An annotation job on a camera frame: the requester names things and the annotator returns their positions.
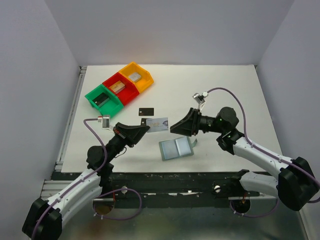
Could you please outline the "dark credit card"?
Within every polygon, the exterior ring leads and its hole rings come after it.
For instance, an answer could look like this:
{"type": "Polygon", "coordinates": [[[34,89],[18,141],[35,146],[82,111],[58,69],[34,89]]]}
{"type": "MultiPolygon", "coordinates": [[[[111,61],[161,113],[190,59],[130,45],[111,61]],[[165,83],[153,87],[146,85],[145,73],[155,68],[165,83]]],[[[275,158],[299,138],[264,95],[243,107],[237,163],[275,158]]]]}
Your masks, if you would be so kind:
{"type": "Polygon", "coordinates": [[[154,116],[155,114],[155,109],[153,107],[141,107],[138,109],[138,115],[139,116],[147,116],[151,117],[154,116]]]}
{"type": "Polygon", "coordinates": [[[141,121],[140,121],[140,124],[142,126],[146,126],[147,125],[147,118],[142,118],[141,121]]]}

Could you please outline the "green card holder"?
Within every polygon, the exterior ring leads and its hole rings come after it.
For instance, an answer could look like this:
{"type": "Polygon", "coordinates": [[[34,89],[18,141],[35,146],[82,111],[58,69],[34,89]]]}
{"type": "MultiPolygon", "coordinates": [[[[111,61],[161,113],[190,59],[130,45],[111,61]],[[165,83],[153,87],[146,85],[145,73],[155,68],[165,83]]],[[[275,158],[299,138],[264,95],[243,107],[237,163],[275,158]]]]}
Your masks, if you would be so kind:
{"type": "Polygon", "coordinates": [[[192,141],[188,136],[160,141],[158,144],[162,161],[193,156],[193,148],[197,145],[197,143],[197,138],[192,141]]]}

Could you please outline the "white VIP card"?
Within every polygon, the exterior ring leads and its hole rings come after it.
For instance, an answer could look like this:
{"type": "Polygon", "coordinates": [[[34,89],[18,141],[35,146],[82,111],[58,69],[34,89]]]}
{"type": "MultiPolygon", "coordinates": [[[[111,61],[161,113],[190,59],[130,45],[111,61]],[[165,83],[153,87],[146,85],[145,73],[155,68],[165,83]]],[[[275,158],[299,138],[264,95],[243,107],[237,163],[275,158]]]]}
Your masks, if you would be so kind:
{"type": "Polygon", "coordinates": [[[169,129],[169,119],[167,117],[147,118],[145,123],[149,126],[148,133],[163,132],[169,129]]]}

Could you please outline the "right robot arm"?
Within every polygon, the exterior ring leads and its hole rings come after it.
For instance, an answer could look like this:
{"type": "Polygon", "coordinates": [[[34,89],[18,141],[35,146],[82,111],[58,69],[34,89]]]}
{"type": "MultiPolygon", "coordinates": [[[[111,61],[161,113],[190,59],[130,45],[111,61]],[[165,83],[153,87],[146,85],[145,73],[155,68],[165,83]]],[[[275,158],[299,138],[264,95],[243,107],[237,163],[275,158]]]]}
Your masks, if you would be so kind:
{"type": "Polygon", "coordinates": [[[170,127],[170,132],[192,137],[198,134],[219,133],[219,147],[238,157],[244,158],[265,170],[268,175],[244,170],[230,183],[230,191],[241,196],[245,192],[260,192],[278,198],[287,208],[299,211],[312,202],[320,190],[307,160],[302,157],[292,159],[275,154],[246,138],[238,131],[236,112],[231,107],[223,107],[216,117],[202,115],[200,110],[190,108],[187,115],[170,127]]]}

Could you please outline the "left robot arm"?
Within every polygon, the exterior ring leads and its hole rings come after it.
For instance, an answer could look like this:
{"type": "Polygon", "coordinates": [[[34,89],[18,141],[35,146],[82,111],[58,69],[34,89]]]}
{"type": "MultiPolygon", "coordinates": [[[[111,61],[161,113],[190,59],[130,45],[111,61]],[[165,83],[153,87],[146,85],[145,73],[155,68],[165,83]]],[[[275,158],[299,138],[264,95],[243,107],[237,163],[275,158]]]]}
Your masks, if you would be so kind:
{"type": "Polygon", "coordinates": [[[67,187],[44,200],[36,199],[27,214],[22,232],[31,240],[57,240],[63,228],[88,202],[97,197],[107,197],[111,191],[108,183],[113,170],[111,161],[126,147],[134,147],[150,129],[147,125],[113,127],[114,136],[87,151],[87,168],[67,187]]]}

